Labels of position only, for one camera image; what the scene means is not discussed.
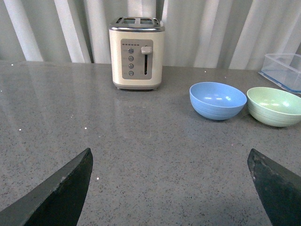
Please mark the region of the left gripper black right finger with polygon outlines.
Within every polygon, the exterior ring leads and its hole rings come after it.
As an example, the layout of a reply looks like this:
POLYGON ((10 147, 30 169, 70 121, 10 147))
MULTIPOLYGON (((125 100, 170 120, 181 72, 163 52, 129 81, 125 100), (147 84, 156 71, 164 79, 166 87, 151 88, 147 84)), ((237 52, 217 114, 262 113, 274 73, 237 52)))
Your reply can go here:
POLYGON ((256 149, 247 165, 261 203, 274 226, 301 224, 301 177, 256 149))

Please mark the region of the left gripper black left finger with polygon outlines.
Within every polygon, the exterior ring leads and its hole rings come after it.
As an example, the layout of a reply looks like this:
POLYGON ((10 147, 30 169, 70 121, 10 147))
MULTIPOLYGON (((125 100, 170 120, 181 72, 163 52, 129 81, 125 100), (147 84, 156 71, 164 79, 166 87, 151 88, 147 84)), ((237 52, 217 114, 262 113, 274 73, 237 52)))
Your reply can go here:
POLYGON ((75 226, 86 199, 93 155, 81 152, 27 195, 0 212, 2 226, 75 226))

